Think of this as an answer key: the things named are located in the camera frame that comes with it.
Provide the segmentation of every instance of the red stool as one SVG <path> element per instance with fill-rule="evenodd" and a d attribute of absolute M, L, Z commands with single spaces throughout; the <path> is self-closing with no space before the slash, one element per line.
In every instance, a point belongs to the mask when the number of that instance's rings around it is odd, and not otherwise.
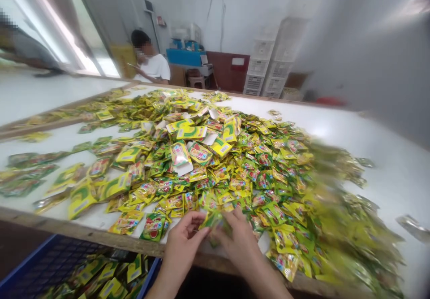
<path fill-rule="evenodd" d="M 336 97 L 320 97 L 315 101 L 318 104 L 331 105 L 331 106 L 345 106 L 346 103 Z"/>

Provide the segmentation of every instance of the stool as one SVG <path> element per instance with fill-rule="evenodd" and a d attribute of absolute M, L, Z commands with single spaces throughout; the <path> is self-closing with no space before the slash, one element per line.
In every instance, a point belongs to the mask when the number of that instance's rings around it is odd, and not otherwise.
<path fill-rule="evenodd" d="M 189 80 L 189 86 L 191 88 L 195 88 L 196 83 L 200 83 L 202 86 L 202 89 L 206 89 L 204 77 L 188 77 L 188 80 Z"/>

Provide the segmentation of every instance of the blue crate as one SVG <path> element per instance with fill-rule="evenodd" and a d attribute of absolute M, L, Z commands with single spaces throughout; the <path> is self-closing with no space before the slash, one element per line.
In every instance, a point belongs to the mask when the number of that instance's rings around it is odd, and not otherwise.
<path fill-rule="evenodd" d="M 149 269 L 148 276 L 146 277 L 146 280 L 143 283 L 142 289 L 140 290 L 137 299 L 145 298 L 146 294 L 148 293 L 149 289 L 152 287 L 152 285 L 154 284 L 158 276 L 160 267 L 161 267 L 161 259 L 155 258 L 151 268 Z"/>
<path fill-rule="evenodd" d="M 200 67 L 202 65 L 201 55 L 206 51 L 189 51 L 184 49 L 166 49 L 167 58 L 171 64 L 188 65 Z"/>
<path fill-rule="evenodd" d="M 102 247 L 100 244 L 55 234 L 0 282 L 0 298 L 35 299 L 51 286 L 67 281 L 78 264 L 85 262 L 89 254 Z M 160 262 L 160 258 L 154 260 L 137 299 L 142 299 L 151 288 Z"/>

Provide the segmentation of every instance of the metallic foil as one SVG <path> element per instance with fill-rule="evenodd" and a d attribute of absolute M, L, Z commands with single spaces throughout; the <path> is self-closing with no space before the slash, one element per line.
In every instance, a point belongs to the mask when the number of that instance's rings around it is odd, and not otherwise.
<path fill-rule="evenodd" d="M 426 244 L 430 243 L 430 230 L 422 227 L 420 223 L 410 215 L 400 216 L 396 218 L 396 221 L 417 240 Z"/>
<path fill-rule="evenodd" d="M 374 168 L 375 164 L 373 163 L 372 160 L 367 159 L 367 158 L 355 158 L 359 164 L 361 164 L 363 167 L 367 167 L 367 168 Z"/>
<path fill-rule="evenodd" d="M 70 191 L 65 191 L 62 193 L 59 193 L 57 195 L 53 195 L 38 201 L 35 201 L 33 203 L 34 212 L 36 214 L 41 214 L 48 209 L 58 205 L 59 203 L 65 201 L 70 196 Z"/>

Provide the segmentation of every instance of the person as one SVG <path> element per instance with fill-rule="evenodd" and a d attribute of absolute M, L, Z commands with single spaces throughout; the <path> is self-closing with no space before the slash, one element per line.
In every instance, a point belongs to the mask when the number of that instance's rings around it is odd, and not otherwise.
<path fill-rule="evenodd" d="M 133 66 L 137 72 L 134 79 L 155 84 L 169 84 L 169 63 L 152 45 L 149 36 L 142 30 L 134 30 L 131 42 L 136 50 L 139 66 Z"/>
<path fill-rule="evenodd" d="M 212 231 L 212 235 L 221 243 L 256 296 L 259 299 L 292 299 L 281 276 L 262 255 L 241 208 L 222 214 L 232 227 L 232 238 L 221 230 Z M 202 212 L 189 212 L 170 230 L 160 272 L 146 299 L 175 298 L 200 243 L 210 232 L 208 227 L 196 232 L 205 217 Z"/>
<path fill-rule="evenodd" d="M 62 74 L 57 61 L 52 54 L 36 39 L 30 37 L 24 30 L 8 21 L 2 13 L 0 21 L 0 58 L 30 67 L 48 69 L 48 74 L 37 74 L 37 77 L 49 77 Z"/>

